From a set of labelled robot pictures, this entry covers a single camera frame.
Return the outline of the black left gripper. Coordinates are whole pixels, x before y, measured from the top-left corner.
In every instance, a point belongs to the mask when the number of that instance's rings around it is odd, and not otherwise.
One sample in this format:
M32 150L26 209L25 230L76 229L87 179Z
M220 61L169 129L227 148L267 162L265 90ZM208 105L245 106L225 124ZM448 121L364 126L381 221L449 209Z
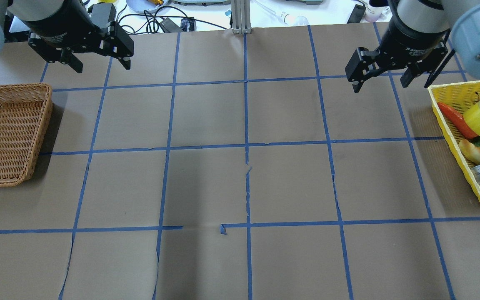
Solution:
M30 29L28 45L47 63L59 62L78 74L83 63L74 53L97 53L131 69L135 42L117 22L95 26L81 0L33 0L23 4L22 22Z

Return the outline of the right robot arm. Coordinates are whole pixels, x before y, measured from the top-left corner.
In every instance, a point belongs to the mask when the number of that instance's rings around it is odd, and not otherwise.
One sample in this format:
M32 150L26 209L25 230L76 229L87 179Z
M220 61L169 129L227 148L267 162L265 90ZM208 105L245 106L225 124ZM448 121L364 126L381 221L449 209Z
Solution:
M455 54L480 80L480 0L389 0L388 5L392 18L379 46L357 48L345 67L355 93L366 80L392 70L405 70L404 88L428 73L428 88Z

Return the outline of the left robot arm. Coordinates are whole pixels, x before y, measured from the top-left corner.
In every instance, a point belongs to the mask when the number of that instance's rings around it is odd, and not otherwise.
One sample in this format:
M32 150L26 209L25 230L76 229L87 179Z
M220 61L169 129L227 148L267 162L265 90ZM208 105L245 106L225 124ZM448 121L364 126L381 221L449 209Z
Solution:
M0 0L0 52L7 13L29 28L29 46L47 63L59 62L82 73L76 54L96 53L131 68L135 43L115 20L111 3L99 2L88 12L81 0Z

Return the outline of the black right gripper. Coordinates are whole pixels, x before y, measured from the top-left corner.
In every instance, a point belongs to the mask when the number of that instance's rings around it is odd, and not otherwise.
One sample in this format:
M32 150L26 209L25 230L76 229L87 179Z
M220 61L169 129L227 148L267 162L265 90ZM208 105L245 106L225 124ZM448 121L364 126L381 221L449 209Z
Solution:
M450 61L444 40L450 30L425 33L414 30L401 21L391 19L380 45L370 51L358 47L345 66L345 75L354 93L359 93L365 81L377 77L381 70L407 68L400 83L407 88L415 78L427 73L424 88L430 87Z

